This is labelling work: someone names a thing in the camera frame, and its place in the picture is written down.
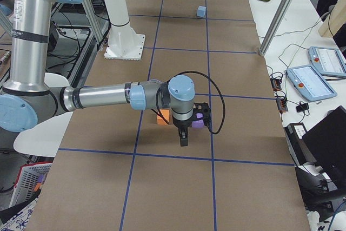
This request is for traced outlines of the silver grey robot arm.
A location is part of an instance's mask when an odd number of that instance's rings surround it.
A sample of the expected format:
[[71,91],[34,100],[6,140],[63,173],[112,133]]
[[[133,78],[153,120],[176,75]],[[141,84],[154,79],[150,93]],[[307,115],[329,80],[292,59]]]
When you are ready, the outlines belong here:
[[185,72],[166,82],[149,80],[102,87],[45,84],[52,5],[83,0],[15,0],[9,79],[1,90],[1,135],[20,133],[63,113],[87,107],[130,104],[135,110],[166,109],[188,144],[194,119],[195,86]]

